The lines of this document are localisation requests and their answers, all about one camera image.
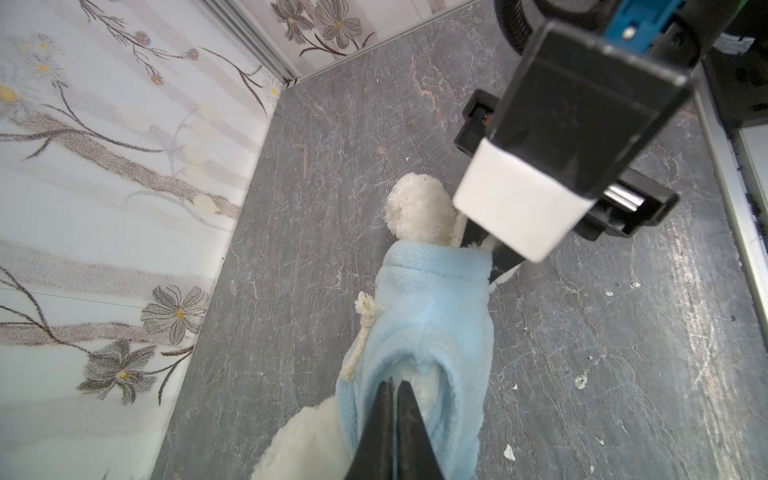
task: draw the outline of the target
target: plush head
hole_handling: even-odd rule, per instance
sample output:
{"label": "plush head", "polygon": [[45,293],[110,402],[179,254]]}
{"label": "plush head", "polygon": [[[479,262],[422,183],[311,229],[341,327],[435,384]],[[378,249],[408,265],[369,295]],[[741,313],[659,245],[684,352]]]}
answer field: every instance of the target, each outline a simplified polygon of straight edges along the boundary
{"label": "plush head", "polygon": [[405,175],[387,197],[386,224],[400,240],[448,246],[455,223],[451,197],[429,175]]}

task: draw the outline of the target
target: plush toy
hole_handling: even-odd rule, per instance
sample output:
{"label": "plush toy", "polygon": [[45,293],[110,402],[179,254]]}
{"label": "plush toy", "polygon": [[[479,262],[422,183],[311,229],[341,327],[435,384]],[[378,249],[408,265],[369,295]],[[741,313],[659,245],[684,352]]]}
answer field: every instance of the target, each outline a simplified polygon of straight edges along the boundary
{"label": "plush toy", "polygon": [[458,248],[467,220],[429,175],[401,178],[385,210],[399,241],[385,256],[375,296],[361,292],[355,302],[361,329],[336,395],[288,421],[253,479],[344,478],[376,388],[389,378],[411,383],[443,476],[474,476],[493,352],[488,278],[498,242],[487,237]]}

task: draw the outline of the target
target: yellow flower center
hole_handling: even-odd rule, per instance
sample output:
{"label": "yellow flower center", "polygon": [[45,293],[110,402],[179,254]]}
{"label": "yellow flower center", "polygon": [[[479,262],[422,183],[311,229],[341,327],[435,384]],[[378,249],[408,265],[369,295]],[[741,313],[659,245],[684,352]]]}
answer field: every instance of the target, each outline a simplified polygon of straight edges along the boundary
{"label": "yellow flower center", "polygon": [[6,85],[0,85],[0,100],[12,103],[14,101],[18,101],[18,95],[15,91],[13,91],[13,88],[10,88]]}

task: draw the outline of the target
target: white plush toy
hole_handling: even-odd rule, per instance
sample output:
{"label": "white plush toy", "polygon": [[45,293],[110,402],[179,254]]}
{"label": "white plush toy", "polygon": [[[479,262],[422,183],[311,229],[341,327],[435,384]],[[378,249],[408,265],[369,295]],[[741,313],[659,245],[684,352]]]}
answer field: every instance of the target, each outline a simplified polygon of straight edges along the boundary
{"label": "white plush toy", "polygon": [[[466,217],[457,214],[440,180],[426,174],[407,174],[395,184],[386,201],[386,223],[399,240],[458,247]],[[488,236],[478,248],[493,250]],[[507,272],[502,279],[512,275]],[[411,382],[422,416],[435,411],[438,372],[418,372],[407,362],[393,365],[393,375]],[[304,407],[275,435],[253,472],[252,480],[341,480],[353,455],[339,424],[335,396],[317,407]]]}

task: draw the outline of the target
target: gray marble surface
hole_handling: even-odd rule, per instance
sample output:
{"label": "gray marble surface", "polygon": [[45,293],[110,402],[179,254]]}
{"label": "gray marble surface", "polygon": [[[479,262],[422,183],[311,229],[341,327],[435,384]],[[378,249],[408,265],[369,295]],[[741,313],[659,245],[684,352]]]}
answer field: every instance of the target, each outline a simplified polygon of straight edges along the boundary
{"label": "gray marble surface", "polygon": [[[249,478],[333,394],[387,192],[411,171],[455,190],[462,106],[517,61],[485,0],[285,92],[152,478]],[[570,235],[492,294],[478,478],[768,476],[768,356],[695,111],[635,166],[681,192],[663,225]]]}

